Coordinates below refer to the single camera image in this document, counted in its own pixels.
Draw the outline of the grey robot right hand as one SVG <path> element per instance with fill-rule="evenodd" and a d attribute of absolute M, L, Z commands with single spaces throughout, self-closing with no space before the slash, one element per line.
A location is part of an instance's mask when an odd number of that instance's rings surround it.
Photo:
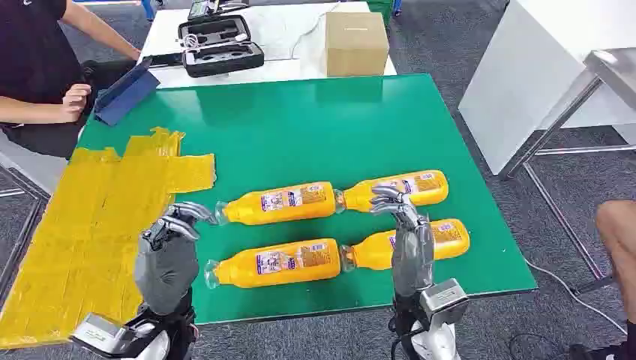
<path fill-rule="evenodd" d="M 372 214 L 389 213 L 394 218 L 395 241 L 391 256 L 394 291 L 411 297 L 434 285 L 434 239 L 427 215 L 418 212 L 408 193 L 394 187 L 372 187 Z"/>

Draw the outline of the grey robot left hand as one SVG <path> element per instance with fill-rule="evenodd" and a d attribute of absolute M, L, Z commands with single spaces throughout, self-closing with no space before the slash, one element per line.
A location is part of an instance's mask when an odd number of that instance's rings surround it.
<path fill-rule="evenodd" d="M 197 221 L 217 223 L 204 205 L 177 202 L 139 235 L 133 277 L 144 303 L 155 314 L 176 312 L 198 274 Z"/>

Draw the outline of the person's right hand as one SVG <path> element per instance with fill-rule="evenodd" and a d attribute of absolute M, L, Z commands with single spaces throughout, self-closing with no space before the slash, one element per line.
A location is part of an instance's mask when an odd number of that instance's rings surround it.
<path fill-rule="evenodd" d="M 73 84 L 62 98 L 61 118 L 64 123 L 76 122 L 83 113 L 92 93 L 88 84 Z"/>

